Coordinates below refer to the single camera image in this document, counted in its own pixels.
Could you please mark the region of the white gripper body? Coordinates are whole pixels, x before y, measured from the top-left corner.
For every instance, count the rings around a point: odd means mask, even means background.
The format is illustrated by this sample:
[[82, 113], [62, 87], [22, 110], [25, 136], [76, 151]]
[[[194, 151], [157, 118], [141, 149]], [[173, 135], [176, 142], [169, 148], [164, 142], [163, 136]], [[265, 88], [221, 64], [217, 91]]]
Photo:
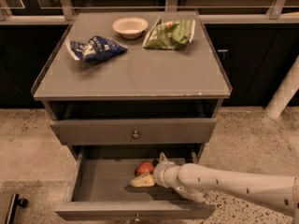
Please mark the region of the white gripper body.
[[174, 188], [178, 185], [180, 166], [172, 161], [160, 161], [153, 170], [153, 177], [158, 186]]

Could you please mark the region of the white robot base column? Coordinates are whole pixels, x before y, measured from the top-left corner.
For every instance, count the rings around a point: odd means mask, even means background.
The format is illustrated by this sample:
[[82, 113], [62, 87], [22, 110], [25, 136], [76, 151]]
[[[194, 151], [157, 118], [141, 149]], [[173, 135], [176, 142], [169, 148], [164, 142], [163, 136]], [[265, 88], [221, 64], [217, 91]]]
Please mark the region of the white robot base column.
[[279, 85], [265, 112], [271, 119], [277, 119], [286, 108], [292, 97], [299, 90], [299, 56]]

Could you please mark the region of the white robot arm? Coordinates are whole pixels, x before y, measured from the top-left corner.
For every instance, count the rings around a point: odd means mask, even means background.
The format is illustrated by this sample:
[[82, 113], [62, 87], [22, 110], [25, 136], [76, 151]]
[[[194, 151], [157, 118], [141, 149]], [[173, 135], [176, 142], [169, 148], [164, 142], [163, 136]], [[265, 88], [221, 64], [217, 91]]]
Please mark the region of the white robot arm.
[[135, 188], [158, 185], [181, 197], [203, 203], [205, 190], [217, 190], [248, 202], [283, 212], [299, 224], [299, 182], [296, 176], [223, 171], [196, 163], [177, 165], [163, 152], [157, 165], [131, 180]]

